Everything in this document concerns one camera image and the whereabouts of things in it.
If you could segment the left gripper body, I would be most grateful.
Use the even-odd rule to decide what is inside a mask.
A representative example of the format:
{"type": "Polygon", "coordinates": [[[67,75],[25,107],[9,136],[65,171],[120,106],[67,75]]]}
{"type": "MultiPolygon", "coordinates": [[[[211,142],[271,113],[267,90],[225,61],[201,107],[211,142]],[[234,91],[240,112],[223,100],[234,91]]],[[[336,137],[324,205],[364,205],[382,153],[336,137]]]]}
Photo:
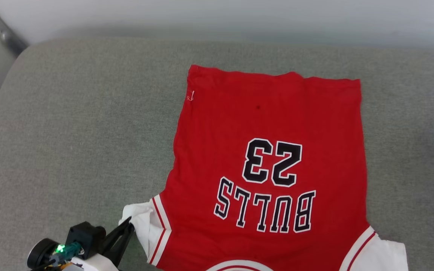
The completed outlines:
{"type": "Polygon", "coordinates": [[[107,235],[102,226],[79,223],[70,227],[62,244],[50,238],[40,240],[31,249],[26,265],[31,271],[119,271],[102,255],[107,235]]]}

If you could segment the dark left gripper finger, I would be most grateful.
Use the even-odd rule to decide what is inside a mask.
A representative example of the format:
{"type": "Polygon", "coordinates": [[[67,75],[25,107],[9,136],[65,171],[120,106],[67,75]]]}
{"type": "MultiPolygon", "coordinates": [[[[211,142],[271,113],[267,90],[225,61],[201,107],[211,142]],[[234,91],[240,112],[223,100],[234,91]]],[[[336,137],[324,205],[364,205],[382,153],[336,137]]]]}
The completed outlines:
{"type": "Polygon", "coordinates": [[[119,266],[131,235],[134,233],[134,225],[130,220],[131,217],[128,217],[103,240],[102,255],[108,258],[115,267],[119,266]]]}

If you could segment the red Bulls basketball jersey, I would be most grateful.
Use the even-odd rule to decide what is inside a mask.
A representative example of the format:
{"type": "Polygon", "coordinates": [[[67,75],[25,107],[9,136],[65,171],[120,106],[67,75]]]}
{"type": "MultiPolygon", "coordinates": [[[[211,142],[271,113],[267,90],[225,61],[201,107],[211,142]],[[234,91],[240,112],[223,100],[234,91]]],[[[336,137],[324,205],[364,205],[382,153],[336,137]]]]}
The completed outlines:
{"type": "Polygon", "coordinates": [[[191,66],[164,190],[127,205],[164,271],[408,271],[366,216],[358,79],[191,66]]]}

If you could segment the grey metal pole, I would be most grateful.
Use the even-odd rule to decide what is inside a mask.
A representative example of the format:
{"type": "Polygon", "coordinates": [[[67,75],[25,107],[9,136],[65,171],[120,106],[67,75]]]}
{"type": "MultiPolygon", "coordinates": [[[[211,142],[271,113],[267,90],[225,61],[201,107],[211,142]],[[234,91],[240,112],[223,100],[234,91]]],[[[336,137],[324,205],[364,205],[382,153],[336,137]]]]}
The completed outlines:
{"type": "Polygon", "coordinates": [[[20,38],[0,17],[0,40],[2,44],[16,57],[18,57],[28,44],[20,38]]]}

